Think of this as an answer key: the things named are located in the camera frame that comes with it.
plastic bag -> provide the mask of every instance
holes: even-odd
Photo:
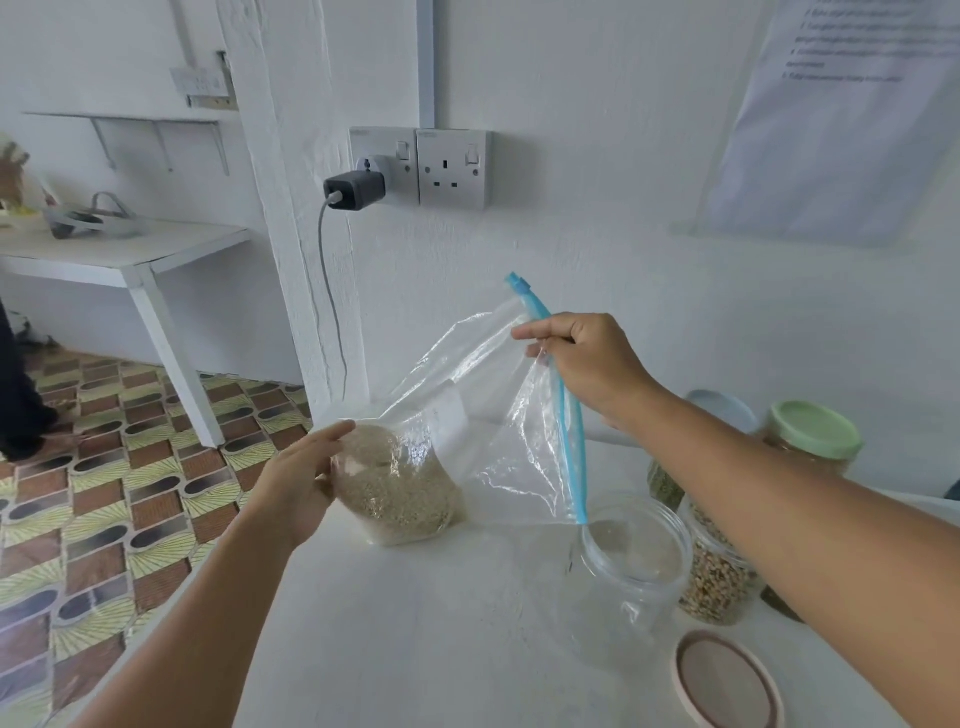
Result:
[[[516,274],[504,303],[454,325],[390,396],[354,413],[331,480],[370,540],[404,544],[464,518],[587,522],[580,403],[513,327],[548,316]]]

paper sheet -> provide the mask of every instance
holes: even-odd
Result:
[[[960,131],[960,2],[780,0],[702,227],[896,237]]]

shelf bracket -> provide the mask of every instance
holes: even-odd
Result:
[[[163,132],[160,131],[160,125],[157,124],[156,121],[150,122],[150,125],[154,128],[156,141],[160,145],[160,151],[163,152],[163,160],[167,163],[167,172],[173,172],[174,163],[170,161],[170,153],[167,151],[167,143],[163,140]]]
[[[217,142],[217,151],[220,152],[220,163],[224,165],[224,174],[229,177],[230,168],[227,164],[227,150],[224,148],[224,136],[220,132],[220,125],[211,124],[210,128],[213,129],[213,140]]]
[[[110,156],[110,149],[107,147],[107,141],[104,139],[104,133],[100,131],[100,119],[91,118],[90,123],[93,124],[93,131],[97,133],[97,138],[100,139],[100,146],[103,147],[104,157],[107,158],[107,166],[110,169],[115,170],[117,168],[117,163],[113,161],[113,157]]]

right hand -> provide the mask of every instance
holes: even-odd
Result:
[[[551,354],[566,387],[614,427],[622,426],[631,394],[660,388],[609,313],[558,313],[521,324],[512,334],[515,339],[537,339],[527,354]]]

person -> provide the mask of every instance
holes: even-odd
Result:
[[[7,311],[0,302],[0,453],[11,463],[46,460],[69,452],[82,440],[70,432],[72,402],[43,403],[27,376]]]
[[[609,315],[559,314],[513,336],[533,342],[529,355],[552,355],[567,387],[660,461],[906,720],[960,725],[960,529],[768,448],[671,394]],[[353,428],[320,430],[267,465],[208,565],[78,728],[232,723],[287,560],[330,505],[316,477]]]
[[[29,158],[14,142],[4,145],[0,153],[0,207],[17,209],[23,205],[23,165]],[[78,438],[53,433],[57,424],[68,423],[69,416],[69,405],[47,406],[36,392],[0,302],[0,454],[10,462],[20,462],[70,451],[77,446]]]

